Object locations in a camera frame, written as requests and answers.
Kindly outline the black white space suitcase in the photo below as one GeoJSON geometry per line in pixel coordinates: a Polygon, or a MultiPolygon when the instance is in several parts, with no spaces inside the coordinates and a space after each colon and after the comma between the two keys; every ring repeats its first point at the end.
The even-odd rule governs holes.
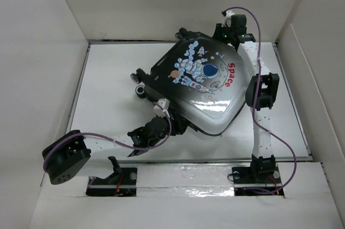
{"type": "Polygon", "coordinates": [[[201,32],[181,28],[177,43],[149,73],[138,68],[131,79],[144,84],[150,101],[168,99],[169,111],[206,136],[225,132],[245,104],[250,81],[244,61],[232,46],[201,32]]]}

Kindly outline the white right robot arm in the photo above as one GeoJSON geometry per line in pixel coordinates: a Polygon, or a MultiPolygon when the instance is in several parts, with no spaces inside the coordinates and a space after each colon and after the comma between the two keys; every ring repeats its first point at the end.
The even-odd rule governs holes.
{"type": "Polygon", "coordinates": [[[254,143],[251,163],[248,167],[234,167],[232,177],[235,183],[264,183],[276,169],[271,142],[271,109],[277,98],[279,75],[272,73],[261,60],[261,43],[247,33],[245,15],[231,10],[222,12],[223,24],[217,24],[214,39],[230,44],[244,61],[250,75],[245,92],[245,102],[251,108],[254,143]]]}

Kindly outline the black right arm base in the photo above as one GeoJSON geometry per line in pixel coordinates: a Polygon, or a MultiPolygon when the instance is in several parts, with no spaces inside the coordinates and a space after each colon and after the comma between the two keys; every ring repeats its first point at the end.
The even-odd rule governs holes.
{"type": "Polygon", "coordinates": [[[272,175],[254,177],[251,168],[246,166],[233,167],[227,176],[234,184],[235,196],[284,196],[278,168],[272,175]]]}

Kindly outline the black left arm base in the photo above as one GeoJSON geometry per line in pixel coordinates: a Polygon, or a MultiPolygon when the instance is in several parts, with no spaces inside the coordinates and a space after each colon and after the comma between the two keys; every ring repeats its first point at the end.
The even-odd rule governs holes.
{"type": "Polygon", "coordinates": [[[135,197],[137,168],[120,167],[117,159],[110,156],[113,172],[106,178],[90,177],[86,188],[89,197],[135,197]]]}

